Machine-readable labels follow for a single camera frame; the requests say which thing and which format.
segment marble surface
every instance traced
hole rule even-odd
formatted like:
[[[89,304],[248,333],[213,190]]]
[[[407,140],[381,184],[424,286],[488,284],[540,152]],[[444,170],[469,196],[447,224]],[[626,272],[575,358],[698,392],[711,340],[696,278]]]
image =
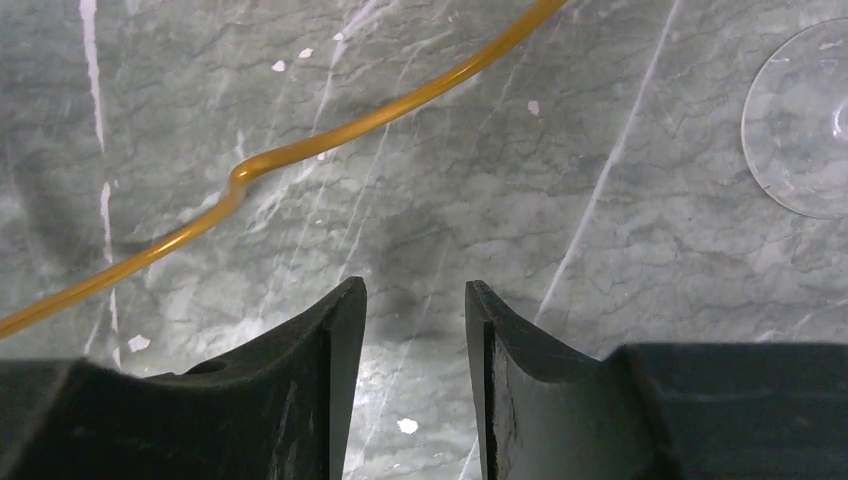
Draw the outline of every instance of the marble surface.
[[[530,5],[0,2],[0,313],[137,252],[212,205],[242,159],[422,85]],[[361,275],[346,475],[463,480],[480,478],[467,280],[597,356],[848,340],[848,224],[769,199],[739,133],[768,57],[846,14],[575,0],[455,91],[269,175],[210,234],[0,355],[180,372]]]

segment yellow tube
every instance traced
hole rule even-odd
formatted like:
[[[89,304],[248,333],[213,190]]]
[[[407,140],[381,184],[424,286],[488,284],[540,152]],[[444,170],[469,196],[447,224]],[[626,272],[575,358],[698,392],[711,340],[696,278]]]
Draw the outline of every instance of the yellow tube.
[[[454,67],[418,90],[401,97],[347,125],[306,140],[260,153],[237,165],[230,172],[227,195],[197,219],[144,251],[115,264],[87,280],[44,298],[37,303],[0,320],[0,338],[5,338],[63,308],[97,293],[104,288],[150,265],[156,260],[194,240],[238,209],[248,185],[256,178],[338,147],[415,110],[451,88],[468,80],[492,62],[512,50],[533,30],[550,18],[568,0],[538,0],[509,29],[474,56]]]

